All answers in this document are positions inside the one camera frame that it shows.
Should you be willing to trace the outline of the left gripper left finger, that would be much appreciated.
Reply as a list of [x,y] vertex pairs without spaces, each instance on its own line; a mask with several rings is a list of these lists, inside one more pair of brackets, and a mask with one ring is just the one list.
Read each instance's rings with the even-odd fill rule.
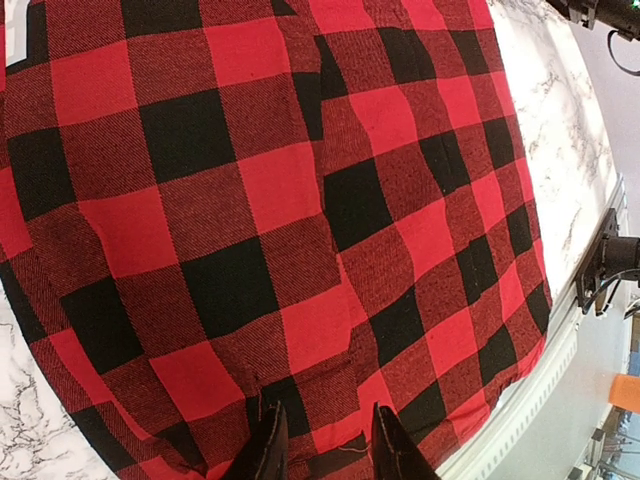
[[287,478],[288,420],[285,407],[270,407],[247,444],[244,468],[247,479]]

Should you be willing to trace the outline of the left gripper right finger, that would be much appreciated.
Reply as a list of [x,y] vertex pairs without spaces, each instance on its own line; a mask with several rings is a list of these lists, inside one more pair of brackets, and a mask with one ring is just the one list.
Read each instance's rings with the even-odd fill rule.
[[390,407],[374,404],[371,432],[375,479],[440,479]]

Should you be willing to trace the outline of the red black plaid shirt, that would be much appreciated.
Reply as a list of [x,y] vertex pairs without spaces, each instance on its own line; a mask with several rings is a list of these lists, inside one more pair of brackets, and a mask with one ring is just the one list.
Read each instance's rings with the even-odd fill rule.
[[432,462],[545,347],[538,218],[483,1],[32,1],[1,78],[1,280],[123,479]]

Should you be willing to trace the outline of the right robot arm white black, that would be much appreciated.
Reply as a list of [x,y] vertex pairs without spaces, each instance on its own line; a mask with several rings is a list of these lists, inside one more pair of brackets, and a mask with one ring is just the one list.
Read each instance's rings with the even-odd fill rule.
[[614,56],[612,39],[639,40],[639,2],[632,0],[546,0],[565,20],[593,30],[596,23],[609,28],[607,49],[613,63],[624,73],[638,77],[639,71],[621,65]]

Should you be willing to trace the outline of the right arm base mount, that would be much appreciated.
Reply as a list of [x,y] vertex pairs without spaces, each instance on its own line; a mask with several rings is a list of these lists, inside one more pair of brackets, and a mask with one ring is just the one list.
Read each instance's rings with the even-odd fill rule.
[[601,297],[604,302],[595,313],[603,314],[614,295],[606,296],[609,287],[622,281],[639,283],[639,238],[621,235],[617,211],[609,208],[575,275],[582,314],[587,315]]

